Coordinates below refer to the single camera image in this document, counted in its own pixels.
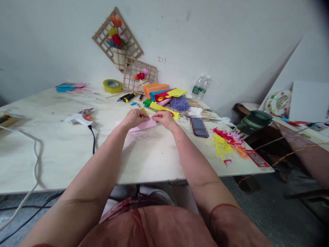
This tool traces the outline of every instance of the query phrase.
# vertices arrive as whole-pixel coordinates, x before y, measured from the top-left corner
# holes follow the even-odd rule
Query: white wall
[[[200,73],[211,75],[204,100],[230,117],[235,103],[263,100],[298,41],[320,25],[312,2],[0,0],[0,97],[10,103],[66,81],[122,81],[91,39],[117,6],[159,83],[190,90]]]

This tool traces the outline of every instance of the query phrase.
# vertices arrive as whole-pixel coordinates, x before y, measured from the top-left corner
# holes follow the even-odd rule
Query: red card
[[[260,168],[263,167],[271,167],[269,164],[266,163],[265,160],[263,160],[262,157],[259,156],[258,153],[256,153],[255,150],[246,150],[246,154],[253,160],[253,162]]]

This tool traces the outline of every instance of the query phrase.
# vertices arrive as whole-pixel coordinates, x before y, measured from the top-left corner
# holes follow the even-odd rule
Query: wooden lattice frame
[[[126,56],[122,89],[145,95],[140,89],[138,81],[134,79],[135,74],[143,72],[143,69],[149,70],[149,75],[146,78],[149,79],[150,84],[153,83],[156,79],[157,67]]]
[[[111,16],[117,17],[119,16],[122,20],[122,26],[118,28],[119,34],[124,33],[127,39],[129,40],[128,47],[126,49],[127,56],[133,57],[133,58],[139,58],[144,52],[137,43],[135,37],[130,32],[127,24],[124,22],[122,16],[119,13],[119,10],[117,7],[114,8],[112,13],[109,15],[109,17],[106,18],[105,22],[102,23],[102,26],[98,29],[98,31],[94,34],[92,39],[96,42],[96,44],[99,46],[99,48],[102,49],[102,51],[108,56],[108,58],[114,63],[113,59],[113,48],[110,47],[105,43],[106,38],[111,38],[111,36],[108,34],[107,30],[111,29],[113,27],[113,23],[111,22]]]

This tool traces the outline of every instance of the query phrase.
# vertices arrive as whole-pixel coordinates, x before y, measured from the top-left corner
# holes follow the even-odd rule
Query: clothing
[[[217,205],[209,222],[207,228],[198,214],[161,205],[156,199],[128,198],[103,215],[79,247],[272,246],[251,220],[233,205]]]

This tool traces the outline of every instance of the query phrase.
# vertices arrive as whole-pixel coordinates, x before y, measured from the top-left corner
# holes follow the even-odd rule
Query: red flower
[[[114,34],[112,36],[112,39],[113,39],[113,42],[114,42],[115,45],[120,46],[122,44],[122,40],[121,40],[121,38],[119,37],[118,34]]]
[[[142,80],[142,79],[145,78],[145,74],[144,74],[144,73],[139,73],[137,76],[138,76],[138,78],[139,78],[140,80]]]

